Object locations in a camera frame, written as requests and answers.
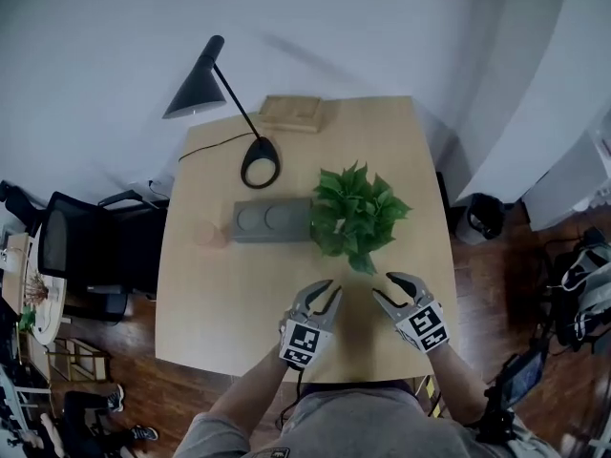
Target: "gray t-shirt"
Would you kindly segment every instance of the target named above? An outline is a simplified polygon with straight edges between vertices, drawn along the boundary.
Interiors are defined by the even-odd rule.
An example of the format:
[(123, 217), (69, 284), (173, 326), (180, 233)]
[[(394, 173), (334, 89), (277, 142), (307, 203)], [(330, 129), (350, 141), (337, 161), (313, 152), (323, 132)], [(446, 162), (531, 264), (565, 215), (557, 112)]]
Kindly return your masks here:
[(281, 437), (256, 452), (250, 451), (248, 439), (231, 422), (200, 414), (174, 457), (558, 457), (518, 419), (515, 432), (517, 439), (505, 446), (484, 445), (476, 441), (474, 430), (450, 419), (427, 417), (402, 390), (344, 390), (305, 397)]

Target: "chair armrest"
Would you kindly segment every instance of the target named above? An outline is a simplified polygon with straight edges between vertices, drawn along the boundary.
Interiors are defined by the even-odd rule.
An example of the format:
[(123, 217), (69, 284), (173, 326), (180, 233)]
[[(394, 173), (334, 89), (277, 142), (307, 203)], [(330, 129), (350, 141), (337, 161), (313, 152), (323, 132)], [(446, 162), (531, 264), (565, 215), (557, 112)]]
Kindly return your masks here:
[(121, 202), (123, 200), (136, 200), (138, 202), (144, 202), (142, 195), (135, 192), (134, 190), (127, 190), (121, 194), (116, 194), (107, 198), (104, 198), (100, 202), (97, 203), (98, 207), (106, 207), (108, 205), (112, 205), (113, 203)]
[(123, 285), (89, 285), (87, 287), (87, 293), (100, 295), (126, 295), (130, 293), (130, 290)]

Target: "lamp shade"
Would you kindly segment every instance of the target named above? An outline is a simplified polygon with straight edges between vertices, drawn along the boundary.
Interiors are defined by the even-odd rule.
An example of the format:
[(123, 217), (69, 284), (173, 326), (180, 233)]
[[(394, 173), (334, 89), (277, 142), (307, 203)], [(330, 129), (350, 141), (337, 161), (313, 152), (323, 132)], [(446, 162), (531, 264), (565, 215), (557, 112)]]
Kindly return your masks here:
[(212, 69), (224, 44), (224, 39), (214, 35), (201, 52), (197, 63), (180, 85), (163, 118), (183, 117), (224, 105), (225, 99)]

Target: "black desk lamp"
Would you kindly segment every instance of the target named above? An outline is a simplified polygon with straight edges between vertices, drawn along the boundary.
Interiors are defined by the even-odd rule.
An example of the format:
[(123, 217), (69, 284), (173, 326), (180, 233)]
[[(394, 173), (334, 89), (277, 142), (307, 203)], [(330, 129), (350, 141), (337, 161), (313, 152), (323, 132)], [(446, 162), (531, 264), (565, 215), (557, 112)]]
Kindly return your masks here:
[[(185, 115), (197, 114), (199, 112), (223, 105), (225, 103), (225, 99), (222, 96), (222, 92), (217, 84), (217, 81), (212, 75), (212, 70), (214, 69), (221, 79), (222, 84), (231, 95), (231, 98), (233, 98), (233, 101), (236, 102), (242, 116), (246, 122), (248, 122), (251, 131), (257, 137), (255, 142), (253, 142), (248, 148), (248, 151), (246, 151), (246, 156), (242, 162), (242, 168), (240, 170), (242, 181), (244, 185), (250, 188), (265, 188), (276, 181), (276, 178), (280, 174), (280, 160), (278, 158), (278, 152), (269, 139), (263, 137), (257, 132), (255, 126), (242, 108), (240, 101), (231, 90), (229, 83), (227, 83), (227, 80), (225, 80), (221, 70), (219, 70), (219, 67), (216, 65), (217, 57), (219, 57), (219, 52), (221, 52), (222, 45), (224, 43), (225, 40), (219, 35), (213, 35), (210, 38), (208, 44), (206, 44), (206, 47), (201, 52), (197, 63), (193, 67), (193, 70), (191, 70), (187, 78), (184, 80), (179, 88), (179, 91), (174, 96), (172, 103), (170, 103), (168, 109), (165, 111), (163, 118), (183, 117)], [(274, 174), (268, 181), (262, 183), (261, 185), (250, 183), (246, 177), (248, 168), (257, 159), (269, 159), (272, 163), (274, 163)]]

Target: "wooden table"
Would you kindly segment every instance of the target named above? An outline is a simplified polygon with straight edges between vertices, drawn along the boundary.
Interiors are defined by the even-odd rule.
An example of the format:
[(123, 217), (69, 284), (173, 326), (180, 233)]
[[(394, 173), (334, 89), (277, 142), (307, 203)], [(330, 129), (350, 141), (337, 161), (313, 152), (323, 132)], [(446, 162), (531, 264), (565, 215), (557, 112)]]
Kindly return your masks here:
[[(240, 116), (192, 128), (185, 153), (248, 132)], [(371, 295), (403, 292), (383, 274), (422, 278), (443, 304), (453, 344), (458, 343), (450, 240), (431, 154), (408, 97), (334, 100), (324, 104), (317, 135), (268, 135), (283, 170), (264, 190), (240, 180), (251, 136), (190, 155), (179, 164), (159, 269), (156, 356), (196, 368), (242, 375), (279, 339), (278, 320), (296, 293), (332, 278), (344, 287), (335, 342), (305, 381), (347, 382), (409, 378), (431, 372), (429, 362), (394, 332)], [(397, 241), (372, 254), (374, 277), (353, 272), (345, 257), (323, 258), (313, 242), (230, 243), (219, 250), (196, 245), (199, 222), (226, 227), (237, 200), (312, 196), (320, 168), (341, 171), (367, 162), (413, 210), (397, 222)], [(287, 373), (295, 380), (296, 372)]]

